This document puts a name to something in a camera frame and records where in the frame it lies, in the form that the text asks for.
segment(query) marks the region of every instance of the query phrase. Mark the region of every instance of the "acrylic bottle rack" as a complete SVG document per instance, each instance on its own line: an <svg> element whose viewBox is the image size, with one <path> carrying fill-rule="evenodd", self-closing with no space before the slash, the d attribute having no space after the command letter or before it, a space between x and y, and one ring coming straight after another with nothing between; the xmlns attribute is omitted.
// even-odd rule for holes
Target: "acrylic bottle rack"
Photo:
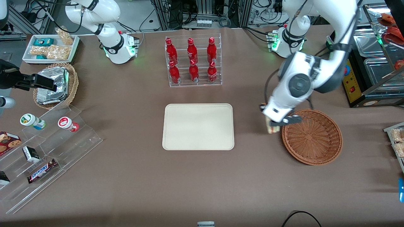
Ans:
<svg viewBox="0 0 404 227"><path fill-rule="evenodd" d="M21 145L0 156L0 170L10 180L9 184L0 185L0 201L7 214L21 209L102 142L97 133L84 123L80 112L72 105L60 103L39 117L46 122L44 129L24 128L17 134L22 140ZM80 125L79 130L70 132L61 129L57 122L64 116L77 122ZM34 148L41 160L36 163L28 162L22 151L24 146ZM58 165L28 184L27 177L52 159Z"/></svg>
<svg viewBox="0 0 404 227"><path fill-rule="evenodd" d="M216 70L217 70L217 78L214 83L210 83L208 81L208 45L209 38L215 38L216 45ZM167 61L167 73L168 73L168 81L170 87L185 87L185 86L212 86L212 85L222 85L223 83L223 73L222 73L222 39L220 33L217 34L207 34L207 35L186 35L186 36L166 36L166 38L170 38L173 42L173 45L177 49L178 54L178 70L179 75L181 77L181 83L175 84L171 81L170 77L170 66L168 63L170 62L167 54L167 45L165 45L165 53L166 53L166 61ZM189 58L188 58L188 38L194 39L194 44L196 46L198 52L198 69L199 69L199 81L194 83L191 81L189 74Z"/></svg>

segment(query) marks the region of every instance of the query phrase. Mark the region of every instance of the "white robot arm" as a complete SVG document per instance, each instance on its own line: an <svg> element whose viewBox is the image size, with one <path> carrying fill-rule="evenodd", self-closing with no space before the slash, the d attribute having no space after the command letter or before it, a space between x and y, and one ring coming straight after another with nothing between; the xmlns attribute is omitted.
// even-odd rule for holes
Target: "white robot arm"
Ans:
<svg viewBox="0 0 404 227"><path fill-rule="evenodd" d="M118 21L121 14L119 6L114 0L75 0L72 2L72 4L75 3L78 5L65 7L67 17L94 33L104 46L107 57L113 63L123 64L137 55L139 40L135 40L127 34L120 34L111 23Z"/></svg>
<svg viewBox="0 0 404 227"><path fill-rule="evenodd" d="M280 56L289 56L279 70L280 82L262 110L271 119L271 126L290 124L286 115L314 90L327 93L340 86L356 24L355 0L283 0L283 6L300 14L289 14L293 22L286 29L278 30L279 39L275 40L278 43L273 45L277 45ZM332 46L329 60L297 52L310 27L307 15L321 15L335 29L337 43Z"/></svg>

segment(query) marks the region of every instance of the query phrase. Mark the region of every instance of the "brown woven basket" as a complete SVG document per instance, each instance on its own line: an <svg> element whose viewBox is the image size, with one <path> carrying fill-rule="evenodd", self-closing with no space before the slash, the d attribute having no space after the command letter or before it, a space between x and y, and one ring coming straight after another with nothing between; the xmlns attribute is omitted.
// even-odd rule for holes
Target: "brown woven basket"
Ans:
<svg viewBox="0 0 404 227"><path fill-rule="evenodd" d="M334 161L342 150L342 134L337 124L317 110L295 113L302 122L282 128L286 149L297 160L308 165L325 165Z"/></svg>
<svg viewBox="0 0 404 227"><path fill-rule="evenodd" d="M77 73L74 70L73 66L68 63L55 63L46 68L48 69L48 68L53 68L53 67L65 67L67 69L67 71L69 72L69 93L68 93L68 97L64 101L66 104L69 105L70 103L72 103L72 101L76 95L76 92L77 92L77 88L78 88ZM38 89L34 89L34 102L39 107L42 107L45 109L52 109L54 106L56 106L58 104L58 103L52 103L52 104L47 104L47 105L41 105L36 101L37 94L38 94Z"/></svg>

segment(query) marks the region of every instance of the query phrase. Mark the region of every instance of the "coca-cola bottle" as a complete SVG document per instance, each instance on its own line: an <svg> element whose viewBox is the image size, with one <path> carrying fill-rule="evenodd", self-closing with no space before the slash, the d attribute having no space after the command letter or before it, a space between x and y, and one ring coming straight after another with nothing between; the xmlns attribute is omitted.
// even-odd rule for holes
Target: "coca-cola bottle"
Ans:
<svg viewBox="0 0 404 227"><path fill-rule="evenodd" d="M189 64L191 65L189 67L189 74L191 75L191 80L194 83L197 83L199 81L199 70L198 66L196 66L195 60L189 61Z"/></svg>
<svg viewBox="0 0 404 227"><path fill-rule="evenodd" d="M193 38L188 39L188 57L189 60L195 60L195 64L198 64L198 53L196 51L196 46L194 45Z"/></svg>
<svg viewBox="0 0 404 227"><path fill-rule="evenodd" d="M208 81L210 82L210 83L214 83L215 82L215 80L216 80L216 73L217 73L217 70L216 70L216 67L215 67L215 62L214 61L212 61L210 64L209 64L209 68L208 68Z"/></svg>
<svg viewBox="0 0 404 227"><path fill-rule="evenodd" d="M216 62L216 45L215 45L215 38L209 38L209 45L208 45L208 63L212 61Z"/></svg>
<svg viewBox="0 0 404 227"><path fill-rule="evenodd" d="M173 45L173 42L171 41L170 38L166 38L166 44L167 44L168 59L170 59L170 61L173 61L174 64L177 65L178 64L177 49Z"/></svg>
<svg viewBox="0 0 404 227"><path fill-rule="evenodd" d="M171 76L171 81L174 84L179 84L181 83L181 78L179 76L179 70L178 68L175 66L174 61L170 61L170 63L168 63L170 66L169 72L170 72L170 76Z"/></svg>

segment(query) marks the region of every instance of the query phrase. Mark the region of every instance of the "brown tablecloth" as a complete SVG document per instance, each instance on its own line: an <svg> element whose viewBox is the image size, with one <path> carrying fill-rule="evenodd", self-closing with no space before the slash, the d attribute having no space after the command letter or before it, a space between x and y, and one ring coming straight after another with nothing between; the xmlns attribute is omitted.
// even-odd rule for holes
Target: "brown tablecloth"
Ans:
<svg viewBox="0 0 404 227"><path fill-rule="evenodd" d="M170 88L164 37L218 31L223 86ZM316 53L331 31L312 26L303 51ZM397 183L402 172L383 132L404 121L402 109L350 109L342 87L314 93L314 107L339 125L344 146L334 162L307 166L286 151L280 133L266 132L258 105L268 75L283 59L246 31L149 33L139 57L123 65L105 57L95 36L81 40L74 64L80 85L72 104L105 140L16 214L1 210L2 227L192 227L197 221L215 221L218 227L280 226L292 210L312 213L323 226L404 225ZM21 72L43 68L23 63ZM269 93L276 84L273 79ZM21 115L45 112L34 104L32 92L14 89L11 97L17 105L4 111L2 130L18 132ZM164 108L170 103L230 103L234 149L164 150ZM298 109L307 107L303 103ZM315 226L305 214L287 226L303 223Z"/></svg>

